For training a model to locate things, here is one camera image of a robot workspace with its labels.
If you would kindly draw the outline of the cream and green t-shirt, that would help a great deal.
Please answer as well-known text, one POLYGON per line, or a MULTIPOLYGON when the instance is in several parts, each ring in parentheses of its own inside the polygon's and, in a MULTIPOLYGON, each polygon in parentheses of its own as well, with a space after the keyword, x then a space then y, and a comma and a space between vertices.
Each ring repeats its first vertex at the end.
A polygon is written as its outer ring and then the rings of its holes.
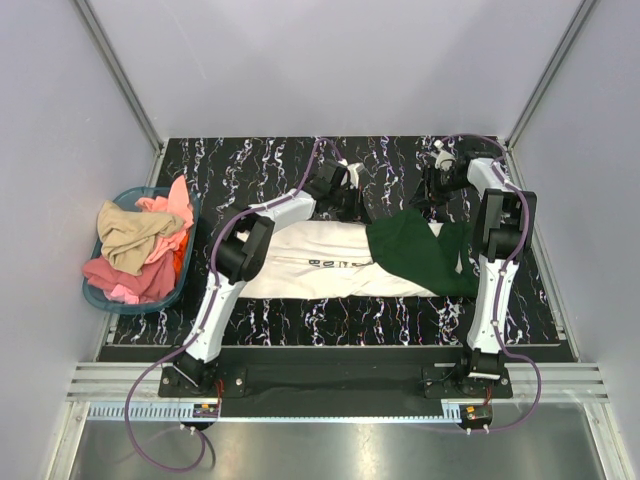
POLYGON ((467 222, 428 221, 416 209, 370 225, 303 221, 275 233, 247 299, 470 297, 479 280, 467 222))

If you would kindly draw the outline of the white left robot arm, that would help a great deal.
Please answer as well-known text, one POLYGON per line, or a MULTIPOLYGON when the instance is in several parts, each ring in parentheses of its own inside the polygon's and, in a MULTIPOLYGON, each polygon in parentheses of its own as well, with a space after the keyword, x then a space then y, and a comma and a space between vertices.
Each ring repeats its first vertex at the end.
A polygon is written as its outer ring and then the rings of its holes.
POLYGON ((193 328, 173 360, 181 384, 196 396, 215 386, 217 359, 237 299, 262 270, 274 233, 307 221, 318 211, 343 210, 349 218, 366 216, 359 174, 362 163, 326 160, 304 185, 268 202, 232 204, 216 235, 205 293, 193 328))

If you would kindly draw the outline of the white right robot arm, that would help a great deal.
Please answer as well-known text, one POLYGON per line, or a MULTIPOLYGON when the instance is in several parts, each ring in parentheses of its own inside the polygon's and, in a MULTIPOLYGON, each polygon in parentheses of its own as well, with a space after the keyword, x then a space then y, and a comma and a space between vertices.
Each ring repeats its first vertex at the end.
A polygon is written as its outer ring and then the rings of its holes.
POLYGON ((537 197, 509 179, 500 159, 456 157, 445 150, 425 167, 418 197, 422 204, 443 205, 467 187, 481 197, 471 239, 478 255, 479 290, 464 353, 450 381, 472 397, 509 383, 504 328, 514 279, 531 246, 537 197))

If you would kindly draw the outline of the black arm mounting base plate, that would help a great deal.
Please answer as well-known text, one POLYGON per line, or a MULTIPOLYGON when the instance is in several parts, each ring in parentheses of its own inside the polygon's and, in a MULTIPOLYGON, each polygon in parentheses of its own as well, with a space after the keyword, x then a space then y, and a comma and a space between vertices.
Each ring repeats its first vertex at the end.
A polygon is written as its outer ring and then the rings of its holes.
POLYGON ((206 391, 187 386, 170 365, 151 367, 156 347, 106 347, 99 366, 111 371, 136 401, 212 400, 249 405, 378 407, 417 411, 442 400, 469 403, 450 381, 460 346, 225 347, 206 391))

